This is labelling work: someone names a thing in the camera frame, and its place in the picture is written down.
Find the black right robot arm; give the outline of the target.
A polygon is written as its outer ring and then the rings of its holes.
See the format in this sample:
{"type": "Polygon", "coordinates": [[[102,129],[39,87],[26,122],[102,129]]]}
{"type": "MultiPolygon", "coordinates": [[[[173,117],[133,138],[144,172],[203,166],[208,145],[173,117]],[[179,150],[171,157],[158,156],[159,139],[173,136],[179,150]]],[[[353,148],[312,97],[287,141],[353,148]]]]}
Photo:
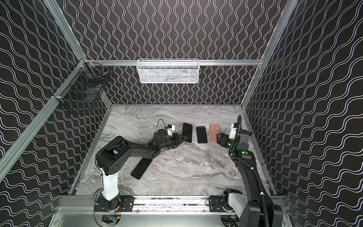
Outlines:
{"type": "Polygon", "coordinates": [[[234,211],[240,227],[281,227],[283,210],[268,195],[257,169],[256,158],[249,151],[248,139],[251,133],[240,130],[234,139],[219,133],[217,144],[228,148],[228,155],[242,176],[246,198],[236,190],[226,189],[224,208],[234,211]]]}

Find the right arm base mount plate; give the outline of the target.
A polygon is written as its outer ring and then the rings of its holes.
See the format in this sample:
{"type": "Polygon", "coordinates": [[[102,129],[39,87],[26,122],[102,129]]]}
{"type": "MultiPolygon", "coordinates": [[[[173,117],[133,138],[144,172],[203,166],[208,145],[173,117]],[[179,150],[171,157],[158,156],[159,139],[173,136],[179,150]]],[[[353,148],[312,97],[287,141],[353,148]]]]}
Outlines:
{"type": "Polygon", "coordinates": [[[234,212],[233,209],[228,208],[225,203],[224,203],[224,199],[222,196],[210,196],[207,201],[206,204],[209,207],[209,211],[210,212],[227,212],[227,213],[232,213],[234,212]]]}

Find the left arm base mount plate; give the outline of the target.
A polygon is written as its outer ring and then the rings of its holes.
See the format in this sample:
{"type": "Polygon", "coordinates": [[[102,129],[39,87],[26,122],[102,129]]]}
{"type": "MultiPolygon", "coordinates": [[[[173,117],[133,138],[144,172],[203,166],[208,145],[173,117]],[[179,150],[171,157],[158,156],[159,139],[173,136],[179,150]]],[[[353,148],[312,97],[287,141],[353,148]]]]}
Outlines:
{"type": "Polygon", "coordinates": [[[108,201],[100,195],[94,205],[95,212],[131,212],[135,198],[130,195],[116,196],[108,201]]]}

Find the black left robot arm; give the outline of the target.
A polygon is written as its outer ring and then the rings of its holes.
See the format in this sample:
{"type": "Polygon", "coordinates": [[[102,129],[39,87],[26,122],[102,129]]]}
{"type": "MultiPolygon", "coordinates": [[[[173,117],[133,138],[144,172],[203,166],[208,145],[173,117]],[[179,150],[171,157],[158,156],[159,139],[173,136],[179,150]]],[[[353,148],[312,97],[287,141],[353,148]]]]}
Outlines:
{"type": "Polygon", "coordinates": [[[130,157],[152,161],[164,150],[175,149],[187,140],[187,136],[173,132],[170,136],[166,129],[154,132],[153,138],[145,144],[137,144],[117,136],[95,156],[95,165],[102,176],[101,195],[96,204],[100,211],[117,211],[121,207],[118,188],[118,174],[130,157]]]}

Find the black smartphone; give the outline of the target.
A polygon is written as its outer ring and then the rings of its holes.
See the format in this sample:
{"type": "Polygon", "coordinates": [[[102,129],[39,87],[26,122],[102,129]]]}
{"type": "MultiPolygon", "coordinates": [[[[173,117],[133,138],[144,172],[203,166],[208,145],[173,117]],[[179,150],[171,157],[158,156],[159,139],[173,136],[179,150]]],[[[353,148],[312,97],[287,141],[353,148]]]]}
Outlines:
{"type": "Polygon", "coordinates": [[[208,142],[205,126],[197,126],[196,133],[197,133],[197,142],[198,143],[207,143],[208,142]]]}

